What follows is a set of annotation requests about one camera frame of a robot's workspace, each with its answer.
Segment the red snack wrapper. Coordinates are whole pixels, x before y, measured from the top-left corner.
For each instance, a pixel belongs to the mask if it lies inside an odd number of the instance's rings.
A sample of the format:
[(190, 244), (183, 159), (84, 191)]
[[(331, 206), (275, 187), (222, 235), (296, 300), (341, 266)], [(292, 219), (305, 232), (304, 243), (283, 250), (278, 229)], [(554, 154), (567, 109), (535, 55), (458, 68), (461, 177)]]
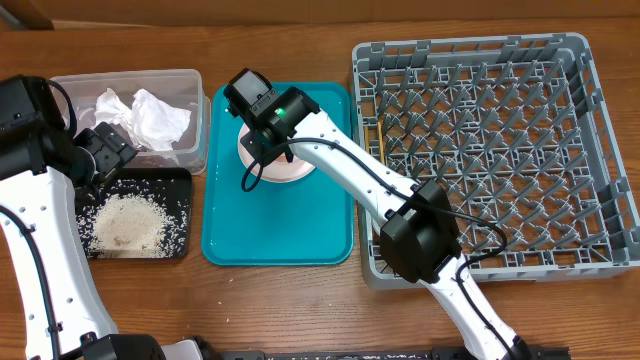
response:
[(136, 168), (172, 167), (176, 165), (176, 160), (177, 158), (170, 152), (155, 152), (143, 148), (138, 151), (129, 166)]

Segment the white napkin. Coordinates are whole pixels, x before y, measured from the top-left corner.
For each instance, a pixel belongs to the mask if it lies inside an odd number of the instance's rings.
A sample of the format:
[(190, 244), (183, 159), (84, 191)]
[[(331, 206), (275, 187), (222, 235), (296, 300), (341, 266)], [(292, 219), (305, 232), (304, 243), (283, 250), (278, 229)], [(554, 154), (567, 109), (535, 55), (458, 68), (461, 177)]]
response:
[(128, 107), (108, 88), (96, 100), (96, 124), (120, 126), (136, 147), (171, 151), (188, 129), (192, 112), (172, 107), (146, 89), (139, 89), (133, 98)]

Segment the white bowl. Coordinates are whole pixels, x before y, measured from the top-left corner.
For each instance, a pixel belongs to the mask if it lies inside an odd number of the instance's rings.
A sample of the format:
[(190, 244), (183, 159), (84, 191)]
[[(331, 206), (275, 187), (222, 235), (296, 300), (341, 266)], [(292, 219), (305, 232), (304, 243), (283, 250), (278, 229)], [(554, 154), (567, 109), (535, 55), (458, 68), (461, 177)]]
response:
[(373, 240), (374, 243), (378, 244), (379, 243), (380, 225), (376, 222), (377, 218), (376, 218), (375, 214), (368, 213), (368, 215), (371, 218), (372, 240)]

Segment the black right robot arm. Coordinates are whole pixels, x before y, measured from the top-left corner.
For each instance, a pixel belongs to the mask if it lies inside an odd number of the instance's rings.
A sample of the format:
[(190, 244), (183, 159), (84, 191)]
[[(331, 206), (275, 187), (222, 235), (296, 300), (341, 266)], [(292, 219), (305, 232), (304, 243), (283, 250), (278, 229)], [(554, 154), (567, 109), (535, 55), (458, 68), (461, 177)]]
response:
[(435, 181), (419, 183), (400, 175), (355, 144), (329, 115), (296, 87), (279, 94), (226, 87), (229, 111), (248, 127), (242, 143), (251, 167), (263, 170), (279, 156), (299, 158), (346, 190), (377, 224), (379, 252), (406, 281), (421, 283), (437, 299), (477, 359), (528, 359), (526, 342), (500, 319), (469, 273), (475, 258), (465, 257), (458, 222), (493, 231), (481, 218), (455, 212)]

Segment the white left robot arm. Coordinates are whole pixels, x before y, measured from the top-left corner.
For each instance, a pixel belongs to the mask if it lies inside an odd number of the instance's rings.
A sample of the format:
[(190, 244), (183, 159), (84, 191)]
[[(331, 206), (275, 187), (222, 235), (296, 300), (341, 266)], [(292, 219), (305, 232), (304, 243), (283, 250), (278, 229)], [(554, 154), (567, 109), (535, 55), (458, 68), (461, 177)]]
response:
[(161, 345), (122, 334), (95, 287), (76, 224), (75, 197), (129, 163), (135, 149), (109, 125), (77, 129), (52, 92), (17, 75), (1, 83), (1, 228), (16, 274), (29, 359), (217, 359), (202, 337)]

